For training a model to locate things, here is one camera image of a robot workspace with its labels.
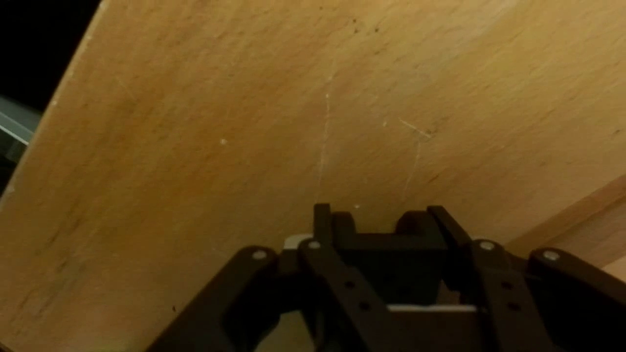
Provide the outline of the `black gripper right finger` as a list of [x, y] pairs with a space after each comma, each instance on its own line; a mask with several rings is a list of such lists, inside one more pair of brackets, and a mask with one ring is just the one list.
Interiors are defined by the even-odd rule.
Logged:
[[491, 352], [626, 352], [626, 284], [557, 248], [516, 258], [475, 240]]

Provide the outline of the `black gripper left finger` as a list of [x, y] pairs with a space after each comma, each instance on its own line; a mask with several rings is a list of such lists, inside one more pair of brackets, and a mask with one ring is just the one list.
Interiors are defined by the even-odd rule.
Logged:
[[315, 352], [409, 352], [409, 319], [393, 307], [420, 299], [420, 264], [420, 246], [393, 239], [244, 246], [148, 352], [254, 352], [287, 313], [303, 319]]

